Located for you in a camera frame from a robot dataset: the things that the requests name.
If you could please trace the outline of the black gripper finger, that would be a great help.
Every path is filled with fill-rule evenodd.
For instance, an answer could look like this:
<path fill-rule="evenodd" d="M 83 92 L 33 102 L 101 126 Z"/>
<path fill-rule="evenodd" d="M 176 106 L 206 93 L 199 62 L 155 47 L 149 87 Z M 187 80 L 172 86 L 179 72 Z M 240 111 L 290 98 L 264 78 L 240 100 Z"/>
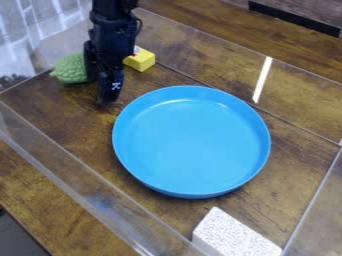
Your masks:
<path fill-rule="evenodd" d="M 97 80 L 97 57 L 96 49 L 91 41 L 84 42 L 83 55 L 87 79 L 95 82 Z"/>
<path fill-rule="evenodd" d="M 97 101 L 103 104 L 115 102 L 124 83 L 121 69 L 113 69 L 103 62 L 97 63 Z"/>

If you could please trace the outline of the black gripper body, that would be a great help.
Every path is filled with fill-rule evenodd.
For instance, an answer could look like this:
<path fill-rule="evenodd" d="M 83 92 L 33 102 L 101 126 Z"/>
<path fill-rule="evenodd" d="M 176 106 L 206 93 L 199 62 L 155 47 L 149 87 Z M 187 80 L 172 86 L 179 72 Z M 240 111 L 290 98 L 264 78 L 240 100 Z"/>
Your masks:
<path fill-rule="evenodd" d="M 121 65 L 133 54 L 135 39 L 141 30 L 141 20 L 132 10 L 139 0 L 92 0 L 89 20 L 91 44 L 97 58 L 109 65 Z"/>

